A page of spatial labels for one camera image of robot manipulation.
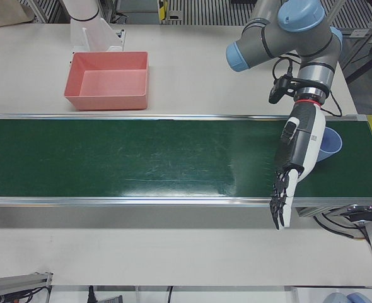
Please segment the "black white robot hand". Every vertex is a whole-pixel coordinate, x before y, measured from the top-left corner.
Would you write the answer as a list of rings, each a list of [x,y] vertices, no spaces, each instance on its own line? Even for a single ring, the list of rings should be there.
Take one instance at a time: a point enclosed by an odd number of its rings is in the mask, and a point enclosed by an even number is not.
[[[295,102],[279,139],[274,165],[270,212],[276,229],[290,226],[296,186],[315,167],[325,116],[317,102]]]

